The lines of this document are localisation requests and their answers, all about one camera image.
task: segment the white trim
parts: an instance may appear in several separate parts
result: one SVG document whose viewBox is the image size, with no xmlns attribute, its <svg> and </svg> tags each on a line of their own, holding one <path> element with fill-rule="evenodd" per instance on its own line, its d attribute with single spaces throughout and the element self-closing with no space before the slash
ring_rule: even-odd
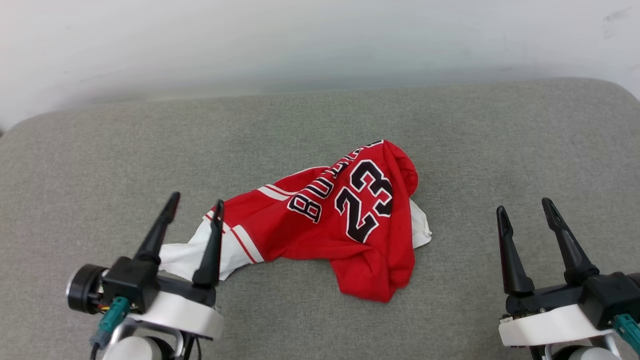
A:
<svg viewBox="0 0 640 360">
<path fill-rule="evenodd" d="M 246 251 L 243 249 L 243 241 L 236 236 L 233 231 L 225 232 L 222 236 L 222 251 L 220 254 L 220 280 L 225 280 L 231 272 L 240 266 L 247 264 L 255 264 Z"/>
<path fill-rule="evenodd" d="M 329 168 L 325 170 L 325 172 L 329 172 L 331 177 L 336 179 L 338 174 L 341 173 L 346 167 L 353 163 L 353 160 L 346 160 L 345 158 L 340 158 L 337 163 L 333 164 Z"/>
<path fill-rule="evenodd" d="M 324 186 L 324 189 L 320 189 L 320 187 L 318 185 L 316 185 L 316 183 L 317 184 L 321 184 L 322 186 Z M 329 195 L 331 195 L 331 192 L 333 191 L 333 183 L 331 181 L 323 178 L 323 177 L 317 177 L 309 185 L 307 185 L 304 189 L 307 189 L 310 192 L 314 193 L 320 199 L 326 199 L 326 198 L 329 197 Z"/>
<path fill-rule="evenodd" d="M 281 193 L 276 193 L 275 191 L 273 191 L 272 189 L 270 189 L 270 188 L 268 188 L 266 186 L 258 188 L 258 191 L 263 193 L 264 195 L 272 198 L 272 199 L 279 200 L 279 201 L 284 201 L 284 200 L 287 200 L 289 198 L 289 196 L 282 195 Z"/>
<path fill-rule="evenodd" d="M 213 210 L 209 210 L 209 212 L 202 217 L 202 220 L 208 221 L 209 223 L 211 223 L 213 220 Z M 229 229 L 231 229 L 231 227 L 229 225 L 227 225 L 226 222 L 222 222 L 222 230 L 226 233 L 227 231 L 229 231 Z"/>
<path fill-rule="evenodd" d="M 234 226 L 233 230 L 238 235 L 238 238 L 239 238 L 238 240 L 242 241 L 242 243 L 244 244 L 244 247 L 249 252 L 249 254 L 251 254 L 251 257 L 255 260 L 255 262 L 256 263 L 263 262 L 264 258 L 260 254 L 260 251 L 258 251 L 258 248 L 253 243 L 253 240 L 251 240 L 251 236 L 249 236 L 246 230 L 244 230 L 244 227 L 242 227 L 242 225 L 236 225 Z"/>
<path fill-rule="evenodd" d="M 286 192 L 286 191 L 282 190 L 281 188 L 279 188 L 279 187 L 277 187 L 277 186 L 275 186 L 273 184 L 267 184 L 265 186 L 268 187 L 271 190 L 274 190 L 276 192 L 283 193 L 283 194 L 286 194 L 286 195 L 296 195 L 298 193 L 298 192 Z"/>
<path fill-rule="evenodd" d="M 327 167 L 327 166 L 324 166 L 324 167 L 310 167 L 310 168 L 306 168 L 305 170 L 300 170 L 300 171 L 298 171 L 298 172 L 294 172 L 294 173 L 293 173 L 293 174 L 291 174 L 291 175 L 287 175 L 287 176 L 283 177 L 282 179 L 286 179 L 286 178 L 288 178 L 289 176 L 298 175 L 298 174 L 300 174 L 300 173 L 302 173 L 302 172 L 305 172 L 305 171 L 307 171 L 307 170 L 311 170 L 311 169 L 313 169 L 313 168 L 328 168 L 328 167 Z"/>
</svg>

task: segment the black lettering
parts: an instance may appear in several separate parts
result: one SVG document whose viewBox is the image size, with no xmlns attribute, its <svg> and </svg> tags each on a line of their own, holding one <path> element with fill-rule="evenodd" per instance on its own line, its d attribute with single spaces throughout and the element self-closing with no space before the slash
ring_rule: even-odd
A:
<svg viewBox="0 0 640 360">
<path fill-rule="evenodd" d="M 365 145 L 365 146 L 363 146 L 363 147 L 374 147 L 374 146 L 376 146 L 376 145 L 380 145 L 380 144 L 381 144 L 381 143 L 383 143 L 383 142 L 385 142 L 385 141 L 384 141 L 384 139 L 382 139 L 382 140 L 378 140 L 377 142 L 372 142 L 372 143 L 370 143 L 369 145 Z"/>
<path fill-rule="evenodd" d="M 326 169 L 325 172 L 331 173 L 331 176 L 333 176 L 333 178 L 335 179 L 341 172 L 343 172 L 347 168 L 347 166 L 349 166 L 348 162 L 338 161 L 338 163 L 336 163 L 334 166 Z"/>
<path fill-rule="evenodd" d="M 340 215 L 343 215 L 347 205 L 347 236 L 359 243 L 365 243 L 371 231 L 378 226 L 378 221 L 371 213 L 367 213 L 362 219 L 360 218 L 362 202 L 345 186 L 335 198 L 335 209 Z"/>
<path fill-rule="evenodd" d="M 381 195 L 381 192 L 387 194 L 386 199 L 378 199 L 374 206 L 376 213 L 382 217 L 391 216 L 391 209 L 393 203 L 393 189 L 391 183 L 382 173 L 380 168 L 371 160 L 361 160 L 358 165 L 351 172 L 351 185 L 361 192 L 365 185 L 366 176 L 370 175 L 373 181 L 369 184 L 368 188 L 375 198 Z"/>
<path fill-rule="evenodd" d="M 299 193 L 291 197 L 287 204 L 287 209 L 305 215 L 313 220 L 314 224 L 320 221 L 322 214 L 322 206 L 320 204 Z"/>
<path fill-rule="evenodd" d="M 333 190 L 333 184 L 331 183 L 331 181 L 325 178 L 318 177 L 316 180 L 313 180 L 309 185 L 307 185 L 305 189 L 318 195 L 318 197 L 320 197 L 321 199 L 326 199 Z"/>
</svg>

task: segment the teal connector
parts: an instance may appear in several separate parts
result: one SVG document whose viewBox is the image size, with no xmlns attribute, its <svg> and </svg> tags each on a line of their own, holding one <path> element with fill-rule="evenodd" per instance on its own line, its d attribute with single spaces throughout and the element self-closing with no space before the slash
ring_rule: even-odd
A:
<svg viewBox="0 0 640 360">
<path fill-rule="evenodd" d="M 613 329 L 640 355 L 640 325 L 629 314 L 616 316 Z"/>
<path fill-rule="evenodd" d="M 113 331 L 122 323 L 127 314 L 129 314 L 131 306 L 129 300 L 124 297 L 117 297 L 113 299 L 109 310 L 104 314 L 100 324 L 98 325 L 98 331 L 93 335 L 90 340 L 90 344 L 98 344 L 100 349 L 104 349 L 109 341 L 111 341 L 111 335 Z"/>
</svg>

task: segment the white stripe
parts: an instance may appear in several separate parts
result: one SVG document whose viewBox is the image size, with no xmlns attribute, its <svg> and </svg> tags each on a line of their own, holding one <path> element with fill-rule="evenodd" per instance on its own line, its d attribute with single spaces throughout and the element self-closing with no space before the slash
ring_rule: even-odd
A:
<svg viewBox="0 0 640 360">
<path fill-rule="evenodd" d="M 263 193 L 264 195 L 267 195 L 268 197 L 272 198 L 272 199 L 276 199 L 276 200 L 287 200 L 289 197 L 286 195 L 282 195 L 281 193 L 276 193 L 275 191 L 273 191 L 272 189 L 269 189 L 265 186 L 263 186 L 262 188 L 258 189 L 259 192 Z"/>
<path fill-rule="evenodd" d="M 209 212 L 207 213 L 207 216 L 208 216 L 209 218 L 213 218 L 213 210 L 209 210 Z M 208 221 L 208 222 L 211 222 L 212 220 L 211 220 L 211 219 L 209 219 L 209 218 L 207 218 L 207 216 L 202 217 L 202 220 L 206 220 L 206 221 Z M 231 227 L 230 227 L 229 225 L 227 225 L 227 223 L 226 223 L 226 222 L 222 222 L 222 229 L 223 229 L 225 232 L 227 232 L 227 231 L 229 231 L 229 229 L 231 229 Z"/>
<path fill-rule="evenodd" d="M 262 258 L 262 255 L 260 255 L 258 248 L 255 247 L 253 240 L 251 240 L 251 236 L 249 236 L 249 234 L 246 233 L 246 231 L 244 230 L 244 227 L 242 227 L 241 225 L 236 225 L 234 226 L 234 231 L 238 235 L 238 238 L 240 239 L 240 241 L 242 241 L 242 243 L 244 244 L 244 247 L 246 248 L 246 250 L 249 252 L 249 254 L 251 254 L 251 257 L 257 263 L 263 262 L 264 258 Z"/>
<path fill-rule="evenodd" d="M 294 173 L 293 173 L 293 174 L 291 174 L 291 175 L 287 175 L 287 176 L 283 177 L 283 179 L 286 179 L 286 178 L 287 178 L 287 177 L 289 177 L 289 176 L 298 175 L 298 174 L 300 174 L 301 172 L 305 172 L 305 171 L 307 171 L 307 170 L 311 170 L 311 169 L 313 169 L 313 168 L 329 168 L 329 167 L 310 167 L 310 168 L 306 168 L 305 170 L 300 170 L 299 172 L 294 172 Z"/>
<path fill-rule="evenodd" d="M 286 192 L 286 191 L 282 190 L 281 188 L 279 188 L 279 187 L 277 187 L 277 186 L 275 186 L 273 184 L 267 184 L 265 186 L 270 188 L 270 189 L 272 189 L 272 190 L 275 190 L 277 192 L 281 192 L 281 193 L 286 194 L 286 195 L 296 195 L 298 193 L 298 192 Z"/>
<path fill-rule="evenodd" d="M 225 237 L 228 236 L 229 238 L 233 238 L 236 241 L 237 244 L 237 248 L 240 250 L 237 250 L 235 253 L 235 255 L 240 254 L 240 251 L 242 251 L 241 255 L 244 255 L 246 258 L 246 261 L 248 264 L 255 264 L 250 258 L 249 255 L 246 253 L 246 251 L 244 251 L 244 249 L 242 248 L 242 245 L 244 242 L 241 241 L 236 234 L 233 231 L 226 231 L 225 234 L 222 236 L 222 239 L 224 240 Z M 220 254 L 220 262 L 222 263 L 223 261 L 225 261 L 226 259 L 223 257 L 223 254 Z"/>
</svg>

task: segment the cable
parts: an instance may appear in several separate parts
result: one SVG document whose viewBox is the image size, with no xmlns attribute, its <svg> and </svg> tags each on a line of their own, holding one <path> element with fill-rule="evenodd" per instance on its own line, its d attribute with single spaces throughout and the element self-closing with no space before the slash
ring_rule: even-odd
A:
<svg viewBox="0 0 640 360">
<path fill-rule="evenodd" d="M 95 357 L 98 355 L 98 349 L 100 348 L 100 344 L 95 343 L 91 348 L 91 354 L 89 354 L 89 360 L 95 360 Z"/>
<path fill-rule="evenodd" d="M 196 338 L 196 345 L 198 346 L 198 360 L 202 360 L 202 350 L 200 349 L 200 339 Z"/>
</svg>

